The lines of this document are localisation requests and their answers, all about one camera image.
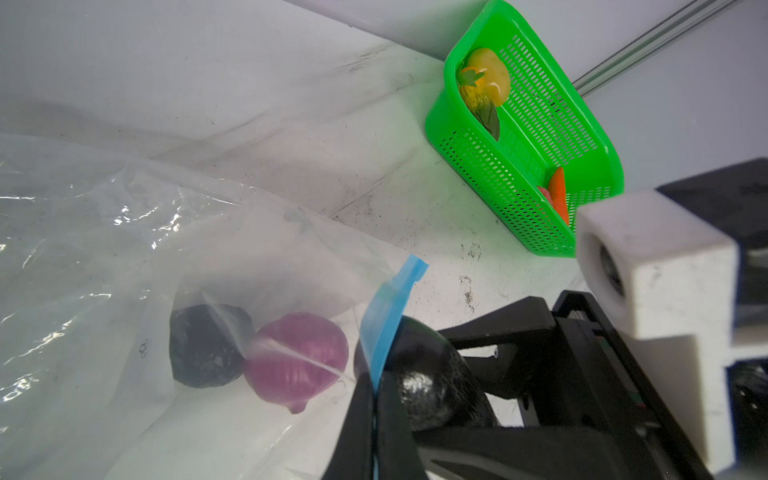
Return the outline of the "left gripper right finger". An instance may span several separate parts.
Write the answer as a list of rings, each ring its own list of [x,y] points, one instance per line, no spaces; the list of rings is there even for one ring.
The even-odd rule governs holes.
[[[384,372],[376,398],[375,473],[379,480],[427,480],[397,378]]]

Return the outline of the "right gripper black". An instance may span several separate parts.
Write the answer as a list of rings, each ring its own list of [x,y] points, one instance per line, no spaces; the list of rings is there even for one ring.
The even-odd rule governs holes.
[[[712,470],[679,424],[704,394],[684,338],[625,342],[594,296],[576,291],[562,292],[552,313],[544,299],[528,296],[440,334],[458,350],[496,346],[495,357],[465,361],[499,398],[520,397],[530,381],[520,400],[525,419],[585,426],[415,433],[425,469],[444,479],[628,479],[630,470],[639,479],[767,476],[765,357],[725,370],[729,429],[716,431],[715,450],[733,448],[735,460]]]

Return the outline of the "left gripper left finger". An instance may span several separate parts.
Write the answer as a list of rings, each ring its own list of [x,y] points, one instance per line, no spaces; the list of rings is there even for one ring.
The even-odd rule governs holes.
[[[358,378],[336,447],[322,480],[374,478],[375,394],[369,374]]]

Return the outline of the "purple onion toy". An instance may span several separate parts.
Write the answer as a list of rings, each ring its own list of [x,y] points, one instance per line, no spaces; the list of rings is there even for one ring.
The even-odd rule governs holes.
[[[243,375],[263,401],[296,415],[333,386],[350,356],[343,330],[316,314],[287,314],[262,327],[249,342]]]

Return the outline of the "black round avocado toy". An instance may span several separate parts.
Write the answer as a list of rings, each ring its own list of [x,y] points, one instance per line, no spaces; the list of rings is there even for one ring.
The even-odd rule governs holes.
[[[228,304],[175,309],[169,319],[169,360],[175,381],[194,389],[225,386],[242,376],[238,342],[252,332],[247,312]]]

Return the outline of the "clear zip bag blue zipper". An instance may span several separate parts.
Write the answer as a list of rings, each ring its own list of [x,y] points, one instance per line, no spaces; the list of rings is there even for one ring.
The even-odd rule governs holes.
[[[355,389],[383,367],[426,263],[264,190],[65,141],[1,138],[1,475],[319,479]],[[305,410],[242,376],[174,380],[175,309],[228,304],[252,332],[327,318],[350,350]]]

